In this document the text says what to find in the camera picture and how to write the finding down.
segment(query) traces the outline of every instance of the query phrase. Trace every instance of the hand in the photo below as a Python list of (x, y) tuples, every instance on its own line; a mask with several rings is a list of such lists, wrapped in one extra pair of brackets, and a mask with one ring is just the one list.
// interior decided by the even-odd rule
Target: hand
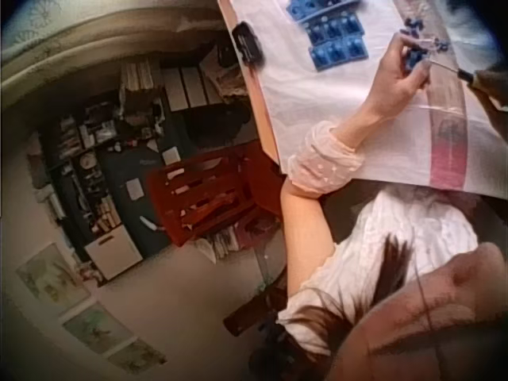
[(496, 109), (489, 98), (490, 95), (503, 106), (508, 106), (508, 71), (505, 68), (499, 71), (478, 70), (475, 77), (475, 87), (469, 88), (485, 109), (492, 127), (508, 143), (508, 113)]
[(429, 79), (430, 62), (420, 61), (407, 75), (404, 72), (405, 47), (418, 47), (418, 41), (396, 33), (387, 52), (379, 63), (371, 91), (362, 106), (379, 121), (399, 115), (411, 101), (417, 90)]

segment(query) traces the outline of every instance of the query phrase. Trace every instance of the framed painting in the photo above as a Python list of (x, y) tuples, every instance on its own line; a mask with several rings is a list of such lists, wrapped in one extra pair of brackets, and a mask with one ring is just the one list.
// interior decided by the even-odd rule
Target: framed painting
[(111, 355), (108, 360), (132, 375), (138, 375), (154, 365), (164, 364), (164, 355), (141, 340)]
[(38, 252), (16, 273), (53, 314), (62, 314), (90, 296), (55, 244)]
[(102, 354), (133, 335), (104, 307), (95, 303), (63, 324), (63, 327), (92, 351)]

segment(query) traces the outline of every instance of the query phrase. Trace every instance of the blue plastic parts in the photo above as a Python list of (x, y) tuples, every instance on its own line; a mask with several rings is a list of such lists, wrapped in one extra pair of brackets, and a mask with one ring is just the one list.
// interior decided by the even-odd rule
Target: blue plastic parts
[(309, 53), (314, 66), (319, 71), (368, 57), (367, 49), (361, 36), (328, 41), (309, 48)]
[[(400, 32), (414, 38), (420, 38), (420, 32), (425, 28), (423, 20), (418, 18), (407, 18), (404, 21), (404, 26), (406, 29), (400, 29)], [(430, 52), (447, 52), (449, 45), (449, 42), (442, 41), (436, 37), (433, 41), (433, 48), (431, 48), (430, 51), (423, 48), (410, 49), (406, 54), (406, 72), (411, 73), (418, 62), (430, 56)]]
[(368, 58), (364, 27), (345, 7), (360, 0), (291, 0), (289, 14), (309, 36), (310, 58), (318, 71), (353, 60)]
[(351, 12), (342, 12), (337, 16), (323, 16), (320, 19), (303, 24), (312, 45), (347, 36), (362, 36), (364, 28), (358, 17)]
[(295, 21), (306, 22), (358, 2), (360, 0), (291, 0), (287, 12)]
[(411, 73), (418, 62), (429, 57), (429, 52), (422, 49), (412, 48), (406, 55), (406, 72)]

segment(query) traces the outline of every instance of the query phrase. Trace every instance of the pink sleeve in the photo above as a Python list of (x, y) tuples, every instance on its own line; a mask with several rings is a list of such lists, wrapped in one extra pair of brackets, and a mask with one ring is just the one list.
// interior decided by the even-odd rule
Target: pink sleeve
[(362, 165), (364, 158), (338, 141), (329, 121), (315, 125), (298, 152), (288, 161), (291, 182), (307, 192), (326, 194), (342, 188)]

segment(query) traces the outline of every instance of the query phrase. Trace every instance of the paper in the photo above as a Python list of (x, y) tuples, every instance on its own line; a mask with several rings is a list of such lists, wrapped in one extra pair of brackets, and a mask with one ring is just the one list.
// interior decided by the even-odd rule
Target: paper
[(162, 152), (162, 159), (166, 165), (173, 164), (181, 160), (180, 154), (176, 147), (169, 148), (166, 151)]
[[(287, 171), (289, 157), (296, 153), (303, 137), (314, 125), (321, 121), (340, 125), (362, 104), (393, 33), (404, 28), (393, 0), (363, 0), (357, 15), (365, 29), (364, 43), (369, 58), (316, 72), (308, 52), (309, 37), (287, 13), (288, 3), (288, 0), (267, 0), (259, 7), (252, 0), (233, 2), (238, 21), (250, 24), (263, 47), (265, 63), (257, 74), (282, 172)], [(471, 33), (478, 35), (482, 32), (475, 30)], [(471, 70), (468, 60), (473, 55), (468, 55), (463, 46), (469, 46), (471, 50), (474, 41), (456, 44), (454, 36), (465, 39), (467, 35), (450, 33), (450, 36), (458, 64)], [(485, 41), (474, 44), (482, 53), (485, 53), (486, 45), (488, 42)], [(484, 60), (481, 65), (476, 62), (476, 67), (488, 67), (491, 56), (481, 56)], [(467, 173), (463, 190), (507, 198), (506, 144), (491, 128), (483, 108), (465, 85), (464, 94), (468, 138), (464, 147)], [(453, 115), (454, 110), (443, 108), (443, 113)], [(366, 160), (355, 177), (428, 186), (435, 149), (430, 123), (426, 93), (419, 91), (397, 119), (384, 125), (362, 144), (360, 150)]]
[(131, 200), (136, 201), (144, 196), (143, 187), (139, 179), (129, 180), (125, 185), (127, 186), (127, 192)]
[(157, 142), (155, 139), (150, 139), (146, 146), (154, 152), (159, 152), (159, 147), (157, 147)]

